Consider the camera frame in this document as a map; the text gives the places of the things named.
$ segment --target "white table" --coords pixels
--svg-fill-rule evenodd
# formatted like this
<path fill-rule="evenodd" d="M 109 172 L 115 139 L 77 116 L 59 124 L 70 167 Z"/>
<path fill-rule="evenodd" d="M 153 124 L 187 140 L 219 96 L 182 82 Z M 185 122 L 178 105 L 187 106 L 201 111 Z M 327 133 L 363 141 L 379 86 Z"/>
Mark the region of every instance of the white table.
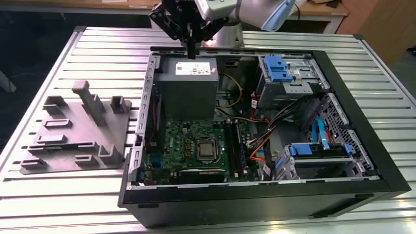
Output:
<path fill-rule="evenodd" d="M 351 36 L 243 32 L 247 48 L 325 50 L 413 191 L 335 218 L 169 228 L 202 233 L 413 233 L 416 216 L 414 99 L 363 41 Z M 139 106 L 149 46 L 177 46 L 161 31 L 77 28 L 0 155 L 0 230 L 3 233 L 131 233 L 145 231 L 117 207 L 122 170 L 22 175 L 13 161 L 26 155 L 47 95 L 78 100 L 74 79 L 87 79 L 101 100 L 122 95 Z M 133 143 L 137 110 L 126 144 Z"/>

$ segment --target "blue cable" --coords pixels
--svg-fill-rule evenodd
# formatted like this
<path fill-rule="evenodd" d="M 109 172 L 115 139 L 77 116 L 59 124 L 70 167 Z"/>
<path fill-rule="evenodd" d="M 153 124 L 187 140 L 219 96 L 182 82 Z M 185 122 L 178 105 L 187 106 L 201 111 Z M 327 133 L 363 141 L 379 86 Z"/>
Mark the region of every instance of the blue cable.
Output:
<path fill-rule="evenodd" d="M 311 126 L 311 141 L 313 142 L 317 142 L 315 127 L 318 128 L 318 138 L 319 138 L 319 142 L 322 143 L 323 150 L 329 150 L 326 134 L 325 134 L 325 124 L 321 118 L 315 118 L 313 121 L 313 126 Z"/>

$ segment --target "yellow wire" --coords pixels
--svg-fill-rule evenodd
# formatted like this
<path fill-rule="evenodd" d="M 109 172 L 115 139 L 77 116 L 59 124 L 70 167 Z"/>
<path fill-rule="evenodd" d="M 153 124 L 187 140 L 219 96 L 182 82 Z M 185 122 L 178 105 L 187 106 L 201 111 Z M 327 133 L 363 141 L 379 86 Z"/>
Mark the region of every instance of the yellow wire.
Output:
<path fill-rule="evenodd" d="M 229 75 L 225 74 L 225 73 L 218 73 L 218 75 L 226 76 L 226 77 L 234 82 L 234 84 L 235 84 L 237 87 L 238 87 L 238 91 L 239 91 L 238 99 L 234 101 L 234 103 L 231 103 L 231 104 L 229 104 L 229 105 L 226 105 L 226 106 L 215 106 L 215 107 L 214 107 L 214 108 L 227 108 L 227 107 L 231 107 L 233 105 L 235 105 L 235 104 L 239 102 L 241 97 L 242 97 L 242 88 L 241 88 L 238 82 L 234 80 L 234 78 L 231 78 L 231 76 L 229 76 Z"/>

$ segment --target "ram slot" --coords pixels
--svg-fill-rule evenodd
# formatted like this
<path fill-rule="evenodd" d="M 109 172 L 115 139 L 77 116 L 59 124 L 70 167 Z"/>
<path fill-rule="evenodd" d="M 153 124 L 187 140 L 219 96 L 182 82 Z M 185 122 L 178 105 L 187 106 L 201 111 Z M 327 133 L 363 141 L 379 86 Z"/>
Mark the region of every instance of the ram slot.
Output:
<path fill-rule="evenodd" d="M 245 151 L 243 151 L 243 144 L 242 144 L 242 140 L 241 140 L 241 132 L 239 132 L 239 125 L 238 123 L 234 123 L 231 128 L 234 129 L 234 141 L 237 143 L 237 171 L 238 171 L 238 175 L 242 176 L 243 174 L 246 174 L 246 170 L 245 170 Z"/>
<path fill-rule="evenodd" d="M 235 177 L 237 175 L 237 164 L 235 164 L 235 148 L 233 144 L 233 132 L 231 125 L 229 123 L 223 123 L 223 143 L 227 155 L 227 165 L 229 165 L 229 176 Z"/>

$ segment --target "wooden furniture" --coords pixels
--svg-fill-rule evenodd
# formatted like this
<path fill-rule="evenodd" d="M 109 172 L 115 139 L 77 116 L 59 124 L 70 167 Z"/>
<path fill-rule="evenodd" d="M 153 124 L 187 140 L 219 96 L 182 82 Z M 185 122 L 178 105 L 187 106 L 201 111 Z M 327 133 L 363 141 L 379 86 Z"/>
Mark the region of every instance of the wooden furniture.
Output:
<path fill-rule="evenodd" d="M 1 0 L 0 10 L 145 15 L 159 0 L 127 0 L 102 3 L 101 0 Z"/>
<path fill-rule="evenodd" d="M 159 0 L 127 0 L 126 2 L 102 3 L 101 0 L 1 0 L 1 4 L 46 7 L 86 7 L 86 8 L 138 8 L 150 9 Z"/>
<path fill-rule="evenodd" d="M 145 15 L 158 2 L 159 0 L 127 0 L 111 3 L 102 3 L 101 0 L 1 0 L 0 10 Z M 326 22 L 321 33 L 333 34 L 347 14 L 342 4 L 337 8 L 311 2 L 299 6 L 299 20 Z M 297 12 L 293 13 L 289 20 L 297 20 Z"/>
<path fill-rule="evenodd" d="M 387 66 L 416 41 L 414 0 L 343 0 L 350 11 L 337 34 L 359 34 Z"/>
<path fill-rule="evenodd" d="M 297 20 L 297 14 L 298 12 L 295 11 L 287 19 Z M 319 32 L 323 34 L 335 33 L 339 23 L 347 15 L 349 11 L 341 3 L 335 8 L 327 7 L 326 4 L 317 4 L 310 1 L 299 6 L 299 20 L 327 22 L 322 32 Z"/>

